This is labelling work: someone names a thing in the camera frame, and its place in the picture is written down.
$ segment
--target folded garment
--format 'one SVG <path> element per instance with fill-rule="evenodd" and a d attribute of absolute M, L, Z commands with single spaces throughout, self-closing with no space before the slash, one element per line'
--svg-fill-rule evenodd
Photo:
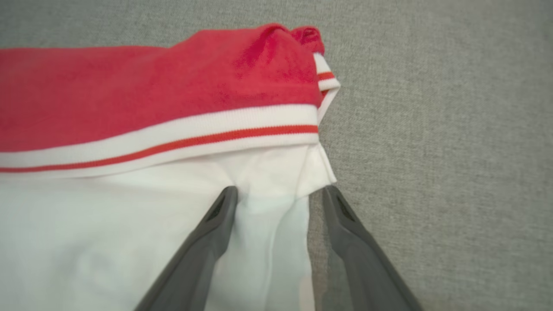
<path fill-rule="evenodd" d="M 314 308 L 307 196 L 335 181 L 319 31 L 0 50 L 0 307 L 132 310 L 228 185 L 206 310 Z"/>

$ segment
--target clothing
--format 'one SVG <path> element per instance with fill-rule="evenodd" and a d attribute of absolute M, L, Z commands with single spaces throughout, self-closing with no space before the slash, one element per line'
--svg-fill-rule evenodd
<path fill-rule="evenodd" d="M 340 86 L 323 53 L 277 24 L 0 51 L 0 300 L 130 310 L 236 185 L 206 309 L 313 309 L 307 196 L 335 182 L 317 126 Z"/>

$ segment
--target gray textile background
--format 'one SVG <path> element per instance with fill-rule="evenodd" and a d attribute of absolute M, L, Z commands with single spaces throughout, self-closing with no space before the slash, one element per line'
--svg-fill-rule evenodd
<path fill-rule="evenodd" d="M 321 30 L 343 85 L 321 127 L 338 186 L 426 310 L 552 310 L 551 1 L 1 0 L 0 46 L 169 46 L 273 21 Z M 343 267 L 311 208 L 333 310 Z"/>

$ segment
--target red stripe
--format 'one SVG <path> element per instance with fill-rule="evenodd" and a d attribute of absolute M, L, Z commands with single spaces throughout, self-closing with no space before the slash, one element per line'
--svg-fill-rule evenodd
<path fill-rule="evenodd" d="M 326 79 L 334 78 L 334 74 L 332 74 L 330 71 L 329 72 L 321 72 L 317 76 L 319 77 L 319 80 L 326 80 Z"/>
<path fill-rule="evenodd" d="M 233 139 L 281 135 L 281 134 L 302 134 L 302 133 L 318 133 L 318 132 L 319 132 L 319 129 L 317 125 L 287 125 L 287 126 L 275 126 L 275 127 L 238 129 L 236 131 L 230 131 L 225 133 L 218 133 L 218 134 L 212 134 L 212 135 L 181 139 L 179 141 L 165 143 L 155 147 L 144 149 L 139 152 L 121 155 L 119 157 L 113 157 L 113 158 L 108 158 L 103 160 L 82 162 L 82 163 L 71 163 L 71 164 L 44 165 L 39 167 L 24 167 L 24 168 L 0 167 L 0 173 L 30 173 L 30 172 L 43 172 L 46 170 L 67 170 L 67 169 L 99 167 L 104 165 L 112 165 L 112 164 L 118 164 L 118 163 L 133 161 L 137 159 L 142 159 L 148 156 L 152 156 L 154 154 L 167 152 L 175 149 L 198 146 L 202 144 L 230 141 Z"/>

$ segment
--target gray fabric surface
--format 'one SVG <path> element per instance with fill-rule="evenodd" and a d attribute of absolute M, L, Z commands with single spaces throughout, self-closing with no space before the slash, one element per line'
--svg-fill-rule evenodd
<path fill-rule="evenodd" d="M 553 309 L 553 3 L 2 0 L 0 46 L 161 45 L 313 24 L 342 90 L 338 186 L 426 310 Z M 320 196 L 318 309 L 347 305 Z"/>

